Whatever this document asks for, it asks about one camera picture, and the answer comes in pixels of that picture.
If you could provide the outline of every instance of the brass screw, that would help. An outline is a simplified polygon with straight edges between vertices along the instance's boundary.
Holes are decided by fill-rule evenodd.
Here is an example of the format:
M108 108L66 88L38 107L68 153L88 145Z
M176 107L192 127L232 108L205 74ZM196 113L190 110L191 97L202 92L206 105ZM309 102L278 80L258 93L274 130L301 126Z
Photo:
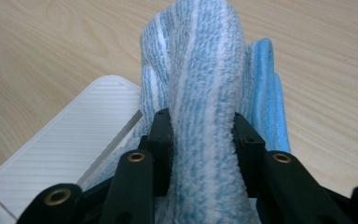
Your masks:
M142 161L144 158L145 158L145 154L134 152L131 153L127 159L132 162L138 162L138 161Z
M275 153L274 155L272 155L272 158L274 158L275 161L282 162L282 163L289 163L292 161L290 157L282 153Z
M71 197L71 190L69 189L55 189L45 198L45 204L48 206L55 206L66 202Z

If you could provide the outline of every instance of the blue striped towel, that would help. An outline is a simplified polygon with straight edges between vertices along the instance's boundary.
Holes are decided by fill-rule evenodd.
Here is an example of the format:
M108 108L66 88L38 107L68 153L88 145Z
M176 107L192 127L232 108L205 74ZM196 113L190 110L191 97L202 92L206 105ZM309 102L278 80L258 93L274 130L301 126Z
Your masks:
M267 150L290 152L270 40L245 45L238 16L225 0L179 0L147 24L141 48L143 117L126 146L106 157L83 189L113 175L120 155L136 149L154 114L168 107L172 179L167 197L156 201L156 222L257 223L231 128L240 112Z

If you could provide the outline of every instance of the wooden table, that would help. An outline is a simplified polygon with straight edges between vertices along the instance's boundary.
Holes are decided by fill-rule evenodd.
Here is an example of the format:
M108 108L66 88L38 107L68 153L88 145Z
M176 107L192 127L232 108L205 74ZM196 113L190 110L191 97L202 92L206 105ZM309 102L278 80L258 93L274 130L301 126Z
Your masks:
M94 79L140 84L139 36L173 0L0 0L0 165ZM320 184L358 186L358 1L232 0L268 36L293 153Z

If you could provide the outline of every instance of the white plastic plate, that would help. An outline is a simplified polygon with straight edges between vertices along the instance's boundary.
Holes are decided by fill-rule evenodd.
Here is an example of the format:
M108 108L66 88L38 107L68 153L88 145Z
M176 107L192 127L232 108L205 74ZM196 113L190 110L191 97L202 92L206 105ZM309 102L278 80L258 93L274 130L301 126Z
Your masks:
M43 189L76 183L141 117L140 88L123 77L100 77L0 167L0 223L15 223Z

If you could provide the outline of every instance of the light wood surface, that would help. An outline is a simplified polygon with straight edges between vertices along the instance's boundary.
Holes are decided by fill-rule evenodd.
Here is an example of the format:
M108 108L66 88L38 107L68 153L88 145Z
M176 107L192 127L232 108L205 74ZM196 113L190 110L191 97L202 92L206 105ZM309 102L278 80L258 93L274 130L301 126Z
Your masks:
M140 84L139 36L170 1L0 0L0 165L94 79ZM268 36L292 151L320 184L358 186L358 1L232 0Z

